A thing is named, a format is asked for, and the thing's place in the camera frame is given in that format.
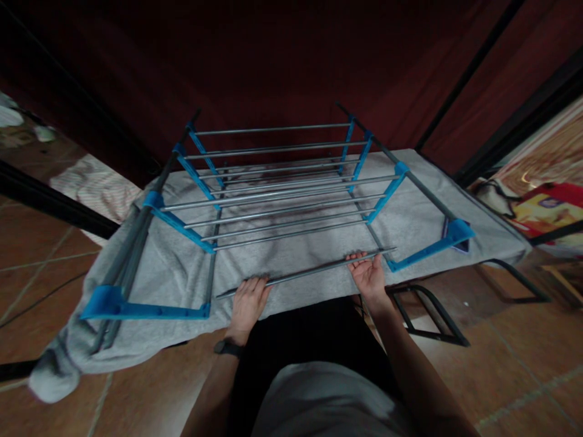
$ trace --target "blue plastic bracket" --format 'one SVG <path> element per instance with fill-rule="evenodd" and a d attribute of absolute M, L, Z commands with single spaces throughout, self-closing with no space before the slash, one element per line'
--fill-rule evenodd
<path fill-rule="evenodd" d="M 360 175 L 360 170 L 363 169 L 364 162 L 366 161 L 366 157 L 368 156 L 368 154 L 370 152 L 370 147 L 372 146 L 372 137 L 373 136 L 374 135 L 372 135 L 372 132 L 369 130 L 367 130 L 364 133 L 364 139 L 366 140 L 366 144 L 363 147 L 363 151 L 360 152 L 360 162 L 357 164 L 356 168 L 354 169 L 354 173 L 352 174 L 353 181 L 358 179 L 358 176 Z M 354 185 L 350 187 L 348 192 L 352 192 L 353 190 L 354 190 Z"/>
<path fill-rule="evenodd" d="M 173 213 L 168 212 L 168 211 L 162 211 L 162 208 L 164 208 L 164 198 L 162 197 L 162 195 L 159 192 L 156 191 L 150 191 L 148 193 L 148 195 L 146 196 L 146 200 L 144 200 L 144 205 L 143 206 L 149 206 L 152 208 L 152 214 L 154 214 L 156 217 L 158 217 L 159 219 L 164 220 L 167 224 L 169 224 L 170 226 L 172 226 L 174 229 L 176 229 L 179 233 L 181 233 L 182 235 L 184 235 L 186 238 L 194 241 L 196 244 L 198 244 L 204 251 L 210 253 L 210 254 L 214 254 L 214 246 L 211 245 L 210 243 L 204 242 L 201 240 L 201 236 L 198 235 L 198 233 L 196 233 L 195 231 L 193 231 L 192 229 L 185 229 L 184 225 L 186 223 L 184 223 L 181 219 L 179 219 L 178 217 L 176 217 Z"/>
<path fill-rule="evenodd" d="M 352 139 L 352 131 L 354 130 L 354 115 L 349 115 L 348 116 L 348 121 L 350 123 L 350 126 L 348 127 L 348 132 L 346 132 L 346 143 L 350 143 L 350 140 Z M 340 158 L 340 162 L 344 162 L 346 161 L 346 155 L 348 154 L 348 146 L 344 146 L 342 148 L 342 158 Z M 338 174 L 340 176 L 342 176 L 342 169 L 344 168 L 344 166 L 340 166 L 338 168 Z"/>
<path fill-rule="evenodd" d="M 465 240 L 475 237 L 475 232 L 464 222 L 462 219 L 457 218 L 449 222 L 448 231 L 441 240 L 433 243 L 431 246 L 414 253 L 413 255 L 405 258 L 402 261 L 387 261 L 389 268 L 392 272 L 408 267 L 409 265 L 421 261 L 431 255 L 434 255 L 442 250 L 455 246 Z"/>
<path fill-rule="evenodd" d="M 395 191 L 397 191 L 397 188 L 399 188 L 399 185 L 402 184 L 402 182 L 406 176 L 405 173 L 408 171 L 410 171 L 409 167 L 407 167 L 407 165 L 402 161 L 399 161 L 395 165 L 395 174 L 399 175 L 399 179 L 395 179 L 395 180 L 392 180 L 390 182 L 389 186 L 384 191 L 385 197 L 380 198 L 377 201 L 377 204 L 375 205 L 375 211 L 372 212 L 371 214 L 369 214 L 369 216 L 367 217 L 367 222 L 366 222 L 367 225 L 372 224 L 373 220 L 375 220 L 375 218 L 378 216 L 378 213 L 381 212 L 381 210 L 384 208 L 384 206 L 389 201 L 390 197 L 395 193 Z"/>
<path fill-rule="evenodd" d="M 161 305 L 144 305 L 129 303 L 121 294 L 121 287 L 100 285 L 95 288 L 91 300 L 81 313 L 81 320 L 137 320 L 137 319 L 171 319 L 204 320 L 211 313 L 210 302 L 204 303 L 198 310 Z"/>
<path fill-rule="evenodd" d="M 186 126 L 187 126 L 188 130 L 190 131 L 190 132 L 188 132 L 188 134 L 193 139 L 194 144 L 196 145 L 196 148 L 199 150 L 199 152 L 202 155 L 206 155 L 206 149 L 202 145 L 202 142 L 200 141 L 200 139 L 198 138 L 198 136 L 196 135 L 196 128 L 194 127 L 194 125 L 192 123 L 188 123 Z M 225 187 L 225 183 L 223 182 L 223 178 L 219 175 L 219 172 L 217 172 L 217 169 L 215 168 L 215 166 L 213 164 L 213 161 L 211 161 L 210 158 L 205 158 L 205 163 L 211 169 L 211 172 L 213 174 L 216 174 L 217 175 L 217 182 L 219 183 L 219 186 L 221 188 L 224 188 Z"/>
<path fill-rule="evenodd" d="M 184 170 L 186 170 L 190 177 L 194 179 L 196 185 L 199 186 L 200 190 L 205 194 L 206 198 L 208 200 L 217 200 L 217 198 L 213 196 L 213 194 L 211 193 L 211 190 L 209 189 L 208 185 L 200 178 L 199 173 L 196 171 L 193 165 L 185 158 L 186 150 L 184 146 L 180 143 L 176 143 L 172 151 L 178 153 L 178 161 L 180 162 L 180 164 L 182 164 L 182 167 L 184 168 Z M 220 206 L 214 205 L 214 208 L 219 210 Z"/>

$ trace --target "black wristwatch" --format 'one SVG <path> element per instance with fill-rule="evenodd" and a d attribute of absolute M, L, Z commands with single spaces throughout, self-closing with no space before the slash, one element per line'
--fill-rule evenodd
<path fill-rule="evenodd" d="M 237 346 L 236 344 L 229 343 L 228 340 L 221 340 L 214 346 L 214 352 L 217 354 L 228 353 L 230 355 L 235 355 L 237 358 L 241 358 L 243 353 L 243 346 Z"/>

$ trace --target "hand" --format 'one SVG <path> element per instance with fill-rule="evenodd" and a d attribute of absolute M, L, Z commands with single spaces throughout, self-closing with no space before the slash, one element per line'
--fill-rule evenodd
<path fill-rule="evenodd" d="M 364 298 L 372 303 L 379 298 L 383 299 L 387 297 L 384 291 L 384 271 L 382 266 L 381 254 L 377 254 L 374 260 L 367 258 L 366 260 L 358 260 L 366 256 L 366 252 L 357 252 L 352 255 L 346 255 L 346 259 L 356 260 L 355 262 L 348 264 L 348 269 L 352 273 L 352 279 L 354 280 L 358 291 L 364 296 Z"/>
<path fill-rule="evenodd" d="M 231 325 L 227 329 L 225 338 L 229 338 L 239 346 L 247 343 L 251 329 L 263 313 L 267 297 L 273 288 L 273 285 L 265 287 L 267 279 L 267 277 L 252 277 L 244 280 L 235 292 Z"/>

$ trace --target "person's left hand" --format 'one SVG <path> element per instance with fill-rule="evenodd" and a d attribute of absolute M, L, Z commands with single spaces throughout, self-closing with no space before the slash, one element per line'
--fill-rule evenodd
<path fill-rule="evenodd" d="M 251 329 L 259 319 L 267 303 L 272 286 L 266 287 L 268 278 L 252 277 L 239 285 L 233 298 L 233 316 L 225 338 L 244 346 Z"/>

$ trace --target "person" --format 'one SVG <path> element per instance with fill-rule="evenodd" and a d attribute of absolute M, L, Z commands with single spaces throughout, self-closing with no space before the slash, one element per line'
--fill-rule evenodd
<path fill-rule="evenodd" d="M 258 322 L 272 287 L 243 281 L 182 436 L 478 436 L 405 330 L 381 255 L 365 255 L 346 259 L 386 353 L 350 297 Z"/>

